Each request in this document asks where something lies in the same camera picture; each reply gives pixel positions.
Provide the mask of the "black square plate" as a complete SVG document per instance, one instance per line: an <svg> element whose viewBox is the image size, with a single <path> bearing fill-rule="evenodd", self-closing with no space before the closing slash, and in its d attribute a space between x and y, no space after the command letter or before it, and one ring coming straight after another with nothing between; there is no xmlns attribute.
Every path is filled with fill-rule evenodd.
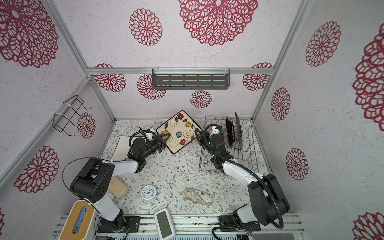
<svg viewBox="0 0 384 240"><path fill-rule="evenodd" d="M187 112L181 110L158 127L156 132L171 135L166 145L170 152L175 155L196 138L196 130L202 131L202 128Z"/></svg>

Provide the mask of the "black plate yellow rim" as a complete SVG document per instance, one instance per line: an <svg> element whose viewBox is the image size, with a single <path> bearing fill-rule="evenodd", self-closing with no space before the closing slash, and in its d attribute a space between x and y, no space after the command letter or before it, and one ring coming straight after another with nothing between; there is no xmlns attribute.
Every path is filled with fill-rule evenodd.
<svg viewBox="0 0 384 240"><path fill-rule="evenodd" d="M242 128L241 128L241 121L237 112L235 112L235 119L236 119L236 133L238 137L239 150L242 151L243 150Z"/></svg>

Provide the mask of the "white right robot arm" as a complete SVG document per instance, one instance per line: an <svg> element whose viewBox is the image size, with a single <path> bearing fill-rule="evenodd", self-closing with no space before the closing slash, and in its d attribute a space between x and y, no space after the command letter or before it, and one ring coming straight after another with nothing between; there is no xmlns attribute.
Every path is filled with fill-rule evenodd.
<svg viewBox="0 0 384 240"><path fill-rule="evenodd" d="M258 222L283 229L283 215L290 211L290 205L277 178L272 174L257 174L242 165L226 150L224 135L218 125L195 130L195 134L202 148L212 154L211 162L215 169L247 188L250 203L233 211L230 226L243 228Z"/></svg>

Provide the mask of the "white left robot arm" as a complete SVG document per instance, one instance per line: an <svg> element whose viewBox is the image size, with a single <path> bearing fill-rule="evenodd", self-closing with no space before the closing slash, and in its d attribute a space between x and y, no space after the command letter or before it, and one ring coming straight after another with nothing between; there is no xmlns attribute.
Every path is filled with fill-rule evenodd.
<svg viewBox="0 0 384 240"><path fill-rule="evenodd" d="M128 141L127 157L112 162L89 158L71 183L70 192L89 202L100 214L102 227L112 232L125 229L124 212L108 196L107 190L114 176L139 173L146 166L146 158L161 152L171 134L156 134L152 130L140 130Z"/></svg>

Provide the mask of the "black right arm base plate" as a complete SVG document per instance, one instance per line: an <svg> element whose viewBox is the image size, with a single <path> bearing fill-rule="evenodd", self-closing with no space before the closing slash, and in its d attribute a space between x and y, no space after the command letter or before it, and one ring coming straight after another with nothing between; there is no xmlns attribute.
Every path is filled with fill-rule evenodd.
<svg viewBox="0 0 384 240"><path fill-rule="evenodd" d="M259 232L261 230L258 222L243 226L245 223L234 215L219 216L220 231L222 232Z"/></svg>

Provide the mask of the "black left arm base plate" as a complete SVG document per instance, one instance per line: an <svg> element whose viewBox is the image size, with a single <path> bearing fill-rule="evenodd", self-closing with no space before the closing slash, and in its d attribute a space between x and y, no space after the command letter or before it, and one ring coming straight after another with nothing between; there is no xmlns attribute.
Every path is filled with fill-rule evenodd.
<svg viewBox="0 0 384 240"><path fill-rule="evenodd" d="M97 225L97 233L137 233L140 226L140 217L120 216L114 221L107 221L101 218Z"/></svg>

